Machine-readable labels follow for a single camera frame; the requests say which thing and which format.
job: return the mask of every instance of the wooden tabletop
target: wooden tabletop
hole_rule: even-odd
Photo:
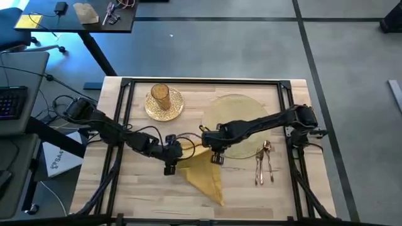
[[[17,28],[16,30],[72,33],[81,31],[88,31],[89,33],[131,33],[139,1],[136,1],[133,8],[116,11],[115,13],[120,15],[121,18],[114,25],[110,25],[109,23],[102,25],[110,0],[63,0],[63,2],[68,4],[68,8],[65,15],[61,16],[60,19],[58,19],[58,16],[49,17],[55,15],[54,9],[57,2],[59,0],[30,0],[23,11],[23,15],[39,13],[47,16],[42,17],[39,22],[42,26],[38,26],[37,28]],[[89,3],[98,14],[99,22],[82,25],[73,7],[75,3]]]
[[[122,77],[106,77],[100,94],[98,109],[113,118],[117,95]],[[296,104],[311,105],[305,80],[290,80]],[[184,99],[182,114],[170,122],[157,122],[148,117],[144,110],[146,94],[153,83],[136,83],[129,123],[133,129],[153,125],[162,133],[200,133],[198,126],[210,102],[227,94],[244,94],[256,99],[268,114],[280,111],[276,87],[267,85],[207,85],[169,84],[178,89]],[[156,135],[154,131],[145,131]],[[221,169],[222,189],[225,206],[214,203],[185,181],[180,175],[163,176],[164,164],[153,158],[141,156],[129,147],[124,148],[122,165],[117,186],[113,215],[123,213],[127,218],[169,219],[231,219],[231,220],[286,220],[296,217],[290,181],[285,137],[282,128],[272,130],[271,142],[274,152],[271,162],[274,183],[266,181],[263,186],[254,185],[256,160],[225,159]],[[107,146],[94,143],[87,148],[70,212],[80,210],[99,185]],[[305,149],[310,187],[329,213],[335,215],[335,207],[329,187],[323,155],[319,148]],[[305,196],[301,191],[303,213],[307,216]],[[109,190],[106,191],[102,212],[106,212]]]

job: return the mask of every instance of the gold glass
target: gold glass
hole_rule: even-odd
[[[166,84],[156,84],[151,89],[151,95],[162,110],[169,110],[171,106],[169,87]]]

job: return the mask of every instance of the office chair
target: office chair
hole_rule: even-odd
[[[35,37],[31,37],[31,32],[29,31],[16,31],[14,29],[21,14],[22,10],[18,8],[0,10],[0,52],[47,51],[54,48],[58,48],[62,53],[66,52],[65,48],[59,45],[26,49],[27,46],[31,45],[31,43],[38,43],[38,40]]]

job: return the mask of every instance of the blue office chair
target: blue office chair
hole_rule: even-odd
[[[62,53],[66,52],[64,47],[58,45],[26,49],[31,43],[38,43],[38,40],[35,37],[31,37],[31,32],[29,31],[16,31],[14,29],[21,14],[22,10],[18,8],[0,10],[0,52],[47,51],[54,48],[58,48]]]

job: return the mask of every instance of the keyboard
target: keyboard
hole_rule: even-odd
[[[25,86],[0,87],[0,121],[19,119],[27,95]]]

